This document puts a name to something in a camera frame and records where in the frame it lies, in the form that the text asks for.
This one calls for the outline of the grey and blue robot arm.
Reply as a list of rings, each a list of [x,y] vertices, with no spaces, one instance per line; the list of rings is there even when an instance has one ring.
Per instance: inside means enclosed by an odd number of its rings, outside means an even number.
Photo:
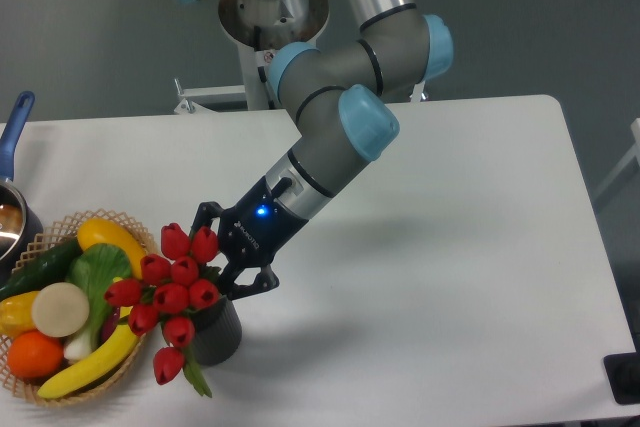
[[[218,225],[227,264],[217,286],[229,299],[277,287],[276,252],[395,139],[399,123],[383,95],[451,66],[448,27],[414,0],[350,2],[359,39],[323,52],[314,41],[327,22],[326,0],[220,0],[221,24],[256,61],[246,83],[261,85],[300,134],[233,207],[198,208],[196,227]]]

